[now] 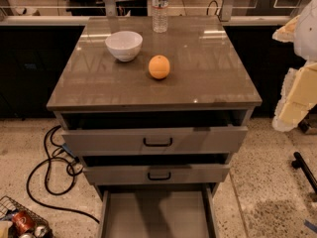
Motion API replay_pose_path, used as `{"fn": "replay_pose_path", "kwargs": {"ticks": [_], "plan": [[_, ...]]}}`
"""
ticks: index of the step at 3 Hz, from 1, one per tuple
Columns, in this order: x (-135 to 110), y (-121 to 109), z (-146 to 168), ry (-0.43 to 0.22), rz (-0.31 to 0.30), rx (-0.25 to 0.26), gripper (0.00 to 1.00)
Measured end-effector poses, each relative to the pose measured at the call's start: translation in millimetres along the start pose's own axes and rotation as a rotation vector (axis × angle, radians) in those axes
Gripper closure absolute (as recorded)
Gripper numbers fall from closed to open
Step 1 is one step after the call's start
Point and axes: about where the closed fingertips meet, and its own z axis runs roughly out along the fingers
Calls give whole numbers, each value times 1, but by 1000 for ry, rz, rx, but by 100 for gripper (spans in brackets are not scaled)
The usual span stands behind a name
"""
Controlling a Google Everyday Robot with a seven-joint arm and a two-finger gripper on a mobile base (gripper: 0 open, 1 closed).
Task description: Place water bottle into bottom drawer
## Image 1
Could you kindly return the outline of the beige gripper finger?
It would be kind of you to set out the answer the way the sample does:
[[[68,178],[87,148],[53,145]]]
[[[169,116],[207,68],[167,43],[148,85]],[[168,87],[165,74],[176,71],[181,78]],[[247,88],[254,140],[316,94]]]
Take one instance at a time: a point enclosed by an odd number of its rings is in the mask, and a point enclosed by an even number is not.
[[[277,29],[273,33],[272,38],[282,43],[293,43],[294,33],[295,33],[298,19],[299,19],[299,15],[295,16],[293,19],[288,21],[284,26]]]
[[[288,132],[298,126],[317,105],[317,62],[307,62],[300,69],[290,68],[280,91],[272,127]]]

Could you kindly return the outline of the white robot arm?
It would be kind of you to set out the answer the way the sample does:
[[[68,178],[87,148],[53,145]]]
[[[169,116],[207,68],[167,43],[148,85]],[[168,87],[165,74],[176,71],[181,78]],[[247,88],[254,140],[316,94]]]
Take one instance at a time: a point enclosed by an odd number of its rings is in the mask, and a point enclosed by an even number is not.
[[[288,132],[296,128],[317,105],[317,0],[276,30],[272,38],[293,43],[294,53],[305,59],[300,69],[290,68],[283,80],[281,98],[276,104],[272,127]]]

